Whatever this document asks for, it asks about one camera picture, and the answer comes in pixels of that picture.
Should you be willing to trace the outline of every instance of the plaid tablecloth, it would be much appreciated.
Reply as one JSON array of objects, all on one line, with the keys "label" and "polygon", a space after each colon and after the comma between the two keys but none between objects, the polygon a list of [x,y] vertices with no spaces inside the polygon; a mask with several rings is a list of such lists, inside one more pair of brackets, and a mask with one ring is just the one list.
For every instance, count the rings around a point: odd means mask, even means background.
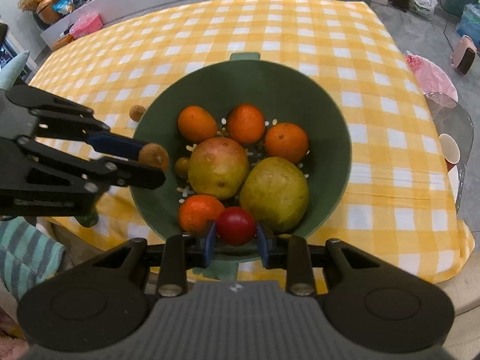
[{"label": "plaid tablecloth", "polygon": [[[234,51],[298,69],[325,88],[348,122],[353,145],[349,185],[327,222],[309,238],[336,237],[431,282],[446,280],[474,247],[457,220],[445,162],[425,100],[404,57],[364,3],[331,0],[215,0],[137,17],[55,52],[31,85],[92,107],[118,134],[132,136],[128,111],[148,107],[169,85]],[[57,149],[97,157],[78,142]],[[99,223],[57,221],[107,249],[132,237],[162,242],[142,220],[127,188],[97,205]],[[320,269],[318,290],[325,289]],[[241,280],[273,278],[259,261]]]}]

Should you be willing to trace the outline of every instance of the red tomato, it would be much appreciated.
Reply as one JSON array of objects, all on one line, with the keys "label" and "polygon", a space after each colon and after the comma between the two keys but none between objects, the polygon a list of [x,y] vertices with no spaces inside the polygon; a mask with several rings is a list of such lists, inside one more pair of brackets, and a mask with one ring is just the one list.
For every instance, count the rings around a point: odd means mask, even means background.
[{"label": "red tomato", "polygon": [[251,214],[240,207],[230,207],[215,220],[217,234],[224,242],[240,246],[250,241],[257,232],[257,223]]}]

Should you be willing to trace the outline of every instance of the paper cup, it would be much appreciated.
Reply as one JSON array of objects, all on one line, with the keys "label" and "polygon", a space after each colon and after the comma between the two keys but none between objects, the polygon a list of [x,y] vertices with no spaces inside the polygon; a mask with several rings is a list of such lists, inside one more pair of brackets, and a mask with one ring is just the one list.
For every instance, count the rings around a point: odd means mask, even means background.
[{"label": "paper cup", "polygon": [[443,157],[447,165],[447,171],[450,171],[460,161],[460,149],[458,148],[455,139],[448,134],[441,134],[438,137],[440,146],[442,147]]}]

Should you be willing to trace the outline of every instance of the white logo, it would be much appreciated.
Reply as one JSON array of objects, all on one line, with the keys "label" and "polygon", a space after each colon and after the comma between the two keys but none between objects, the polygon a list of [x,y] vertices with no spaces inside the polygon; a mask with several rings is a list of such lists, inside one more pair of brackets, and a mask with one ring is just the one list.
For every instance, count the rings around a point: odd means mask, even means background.
[{"label": "white logo", "polygon": [[229,290],[232,291],[232,292],[235,292],[236,294],[239,293],[241,290],[243,290],[243,286],[241,284],[238,284],[238,283],[235,283],[235,284],[232,284],[230,287],[229,287]]}]

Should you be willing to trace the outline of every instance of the teal cushion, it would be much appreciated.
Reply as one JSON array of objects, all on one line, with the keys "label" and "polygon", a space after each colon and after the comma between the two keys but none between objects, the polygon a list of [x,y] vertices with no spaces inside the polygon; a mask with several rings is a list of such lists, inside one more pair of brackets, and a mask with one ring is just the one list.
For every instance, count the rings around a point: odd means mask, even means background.
[{"label": "teal cushion", "polygon": [[22,72],[30,56],[29,51],[24,51],[13,58],[5,67],[0,70],[0,89],[9,91]]}]

